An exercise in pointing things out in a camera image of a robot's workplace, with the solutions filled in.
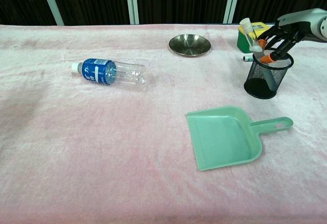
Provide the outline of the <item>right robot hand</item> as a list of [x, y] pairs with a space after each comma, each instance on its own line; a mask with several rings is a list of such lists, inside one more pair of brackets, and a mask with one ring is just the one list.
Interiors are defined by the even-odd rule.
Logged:
[[259, 36], [259, 44], [264, 50], [279, 41], [282, 43], [273, 52], [259, 59], [261, 63], [281, 59], [301, 41], [326, 43], [326, 10], [314, 8], [282, 15]]

